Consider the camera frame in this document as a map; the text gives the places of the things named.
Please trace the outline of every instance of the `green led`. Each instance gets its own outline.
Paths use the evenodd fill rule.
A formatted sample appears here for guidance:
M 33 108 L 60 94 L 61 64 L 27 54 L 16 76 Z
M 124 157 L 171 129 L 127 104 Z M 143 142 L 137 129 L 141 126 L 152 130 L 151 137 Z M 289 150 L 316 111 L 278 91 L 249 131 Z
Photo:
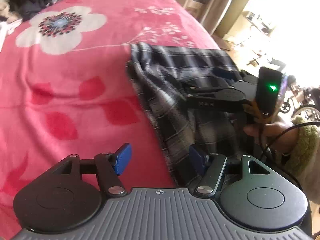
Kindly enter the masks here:
M 270 88 L 272 91 L 276 91 L 276 90 L 277 90 L 277 87 L 274 86 L 274 85 L 269 85 L 269 88 Z

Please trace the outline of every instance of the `folded plaid garment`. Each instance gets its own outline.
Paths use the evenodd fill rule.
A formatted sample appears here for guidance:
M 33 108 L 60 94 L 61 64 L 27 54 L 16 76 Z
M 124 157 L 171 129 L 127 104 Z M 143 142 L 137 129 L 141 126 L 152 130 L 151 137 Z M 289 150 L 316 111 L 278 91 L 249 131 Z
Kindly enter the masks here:
M 191 144 L 227 157 L 235 155 L 238 146 L 225 113 L 188 109 L 182 82 L 198 87 L 217 86 L 212 68 L 238 68 L 223 50 L 146 43 L 132 44 L 131 48 L 129 78 L 155 129 L 173 179 L 179 186 L 188 186 L 198 177 L 188 157 Z

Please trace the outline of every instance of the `bed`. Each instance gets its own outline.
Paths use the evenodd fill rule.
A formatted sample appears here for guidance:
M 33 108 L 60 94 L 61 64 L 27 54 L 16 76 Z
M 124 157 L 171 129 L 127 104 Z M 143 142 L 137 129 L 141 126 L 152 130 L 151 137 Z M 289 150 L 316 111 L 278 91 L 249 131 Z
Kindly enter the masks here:
M 175 0 L 63 0 L 6 38 L 0 53 L 0 236 L 10 239 L 20 230 L 15 194 L 69 154 L 92 158 L 129 142 L 125 187 L 174 187 L 125 72 L 130 44 L 140 41 L 218 49 Z M 94 176 L 85 180 L 96 185 Z

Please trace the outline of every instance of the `flower center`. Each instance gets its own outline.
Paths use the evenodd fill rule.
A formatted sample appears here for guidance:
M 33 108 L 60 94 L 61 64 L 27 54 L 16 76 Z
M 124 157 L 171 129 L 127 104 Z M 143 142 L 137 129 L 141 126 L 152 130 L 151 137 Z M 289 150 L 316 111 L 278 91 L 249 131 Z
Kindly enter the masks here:
M 55 16 L 44 18 L 39 24 L 39 32 L 42 36 L 55 37 L 58 34 L 62 35 L 74 31 L 81 21 L 81 15 L 63 12 Z

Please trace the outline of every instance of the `fuzzy green sleeve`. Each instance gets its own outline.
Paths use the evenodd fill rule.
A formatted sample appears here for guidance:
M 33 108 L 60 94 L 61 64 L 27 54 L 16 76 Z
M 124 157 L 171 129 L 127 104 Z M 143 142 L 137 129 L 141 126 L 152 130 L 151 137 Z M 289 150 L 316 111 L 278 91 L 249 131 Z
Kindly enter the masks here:
M 291 120 L 293 124 L 299 124 L 306 122 L 301 116 L 296 116 Z M 300 175 L 307 167 L 311 160 L 313 153 L 316 150 L 319 133 L 315 125 L 308 125 L 298 128 L 299 139 L 297 145 L 290 152 L 290 159 L 284 165 L 285 169 L 294 176 Z

